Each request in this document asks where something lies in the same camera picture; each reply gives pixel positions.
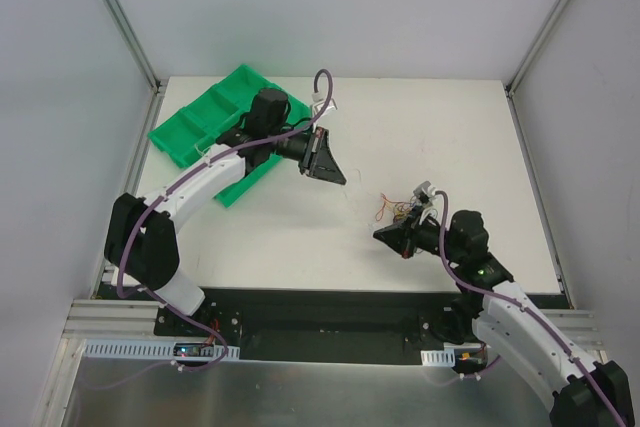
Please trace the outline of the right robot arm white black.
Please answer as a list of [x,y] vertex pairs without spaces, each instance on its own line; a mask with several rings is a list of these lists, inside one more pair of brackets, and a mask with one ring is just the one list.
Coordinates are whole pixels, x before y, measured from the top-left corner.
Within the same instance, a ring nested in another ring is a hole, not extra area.
[[634,425],[626,372],[596,359],[543,315],[490,252],[480,213],[458,211],[443,229],[414,208],[373,237],[405,259],[422,250],[446,260],[461,295],[442,338],[477,339],[494,349],[536,393],[552,425]]

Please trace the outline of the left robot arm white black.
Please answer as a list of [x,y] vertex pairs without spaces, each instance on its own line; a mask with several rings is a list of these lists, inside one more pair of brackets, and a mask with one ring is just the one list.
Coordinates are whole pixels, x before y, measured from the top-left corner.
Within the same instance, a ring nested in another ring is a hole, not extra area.
[[198,209],[273,155],[295,161],[310,178],[346,182],[330,151],[328,130],[313,119],[295,128],[287,122],[289,111],[284,91],[259,90],[250,110],[181,177],[146,196],[125,193],[113,204],[106,260],[176,308],[176,322],[188,335],[204,334],[212,316],[202,305],[204,291],[179,268],[178,233]]

